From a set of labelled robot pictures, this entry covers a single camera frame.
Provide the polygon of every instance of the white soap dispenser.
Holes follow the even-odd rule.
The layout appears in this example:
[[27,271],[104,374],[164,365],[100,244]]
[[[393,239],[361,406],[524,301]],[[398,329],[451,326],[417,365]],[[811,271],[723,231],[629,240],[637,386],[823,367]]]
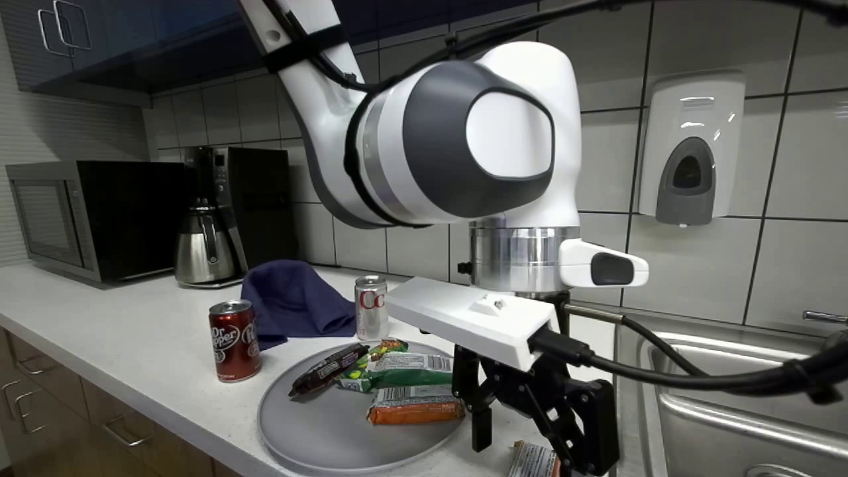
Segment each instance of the white soap dispenser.
[[638,212],[680,228],[727,215],[741,110],[741,75],[656,82],[641,155]]

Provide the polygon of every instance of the white countertop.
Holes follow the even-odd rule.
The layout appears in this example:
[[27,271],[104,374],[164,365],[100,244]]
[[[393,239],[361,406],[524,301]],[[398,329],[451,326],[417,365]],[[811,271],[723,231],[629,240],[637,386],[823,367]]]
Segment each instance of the white countertop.
[[[317,268],[317,273],[344,296],[353,293],[354,273],[332,268]],[[292,473],[262,444],[260,399],[295,362],[353,338],[289,338],[262,351],[256,375],[222,383],[211,365],[206,312],[209,304],[232,300],[239,291],[239,287],[187,291],[177,289],[169,275],[92,289],[32,264],[7,264],[0,268],[0,326],[239,473]],[[393,321],[393,336],[452,349],[398,321]],[[599,355],[611,355],[611,326],[607,324],[576,318],[573,336],[588,341]],[[472,451],[468,422],[463,422],[443,447],[393,473],[504,473],[515,439],[545,443],[531,418],[492,408],[495,435],[487,451]]]

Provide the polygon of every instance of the plate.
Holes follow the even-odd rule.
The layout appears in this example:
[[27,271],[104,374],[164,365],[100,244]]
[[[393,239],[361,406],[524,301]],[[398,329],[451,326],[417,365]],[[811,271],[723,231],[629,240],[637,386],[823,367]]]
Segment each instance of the plate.
[[[374,426],[366,414],[370,394],[325,389],[297,403],[292,381],[311,365],[342,346],[323,349],[279,375],[260,403],[260,431],[266,444],[285,467],[307,473],[362,473],[410,464],[439,447],[462,422],[422,426]],[[443,355],[443,349],[414,344],[410,351]]]

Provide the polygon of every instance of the soda can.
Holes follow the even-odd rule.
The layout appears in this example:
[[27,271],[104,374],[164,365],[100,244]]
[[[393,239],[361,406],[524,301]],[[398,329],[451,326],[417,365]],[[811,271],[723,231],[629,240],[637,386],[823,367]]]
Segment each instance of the soda can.
[[219,381],[250,378],[262,367],[251,301],[230,300],[211,304],[209,329]]
[[361,275],[354,277],[354,336],[362,344],[378,344],[389,330],[387,314],[387,277],[381,275]]

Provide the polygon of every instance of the blue towel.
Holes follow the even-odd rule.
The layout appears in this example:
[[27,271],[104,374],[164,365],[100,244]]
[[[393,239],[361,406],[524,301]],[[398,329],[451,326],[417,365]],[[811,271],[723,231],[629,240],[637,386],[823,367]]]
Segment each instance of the blue towel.
[[289,336],[353,336],[354,310],[311,264],[297,259],[262,261],[240,284],[254,304],[260,346]]

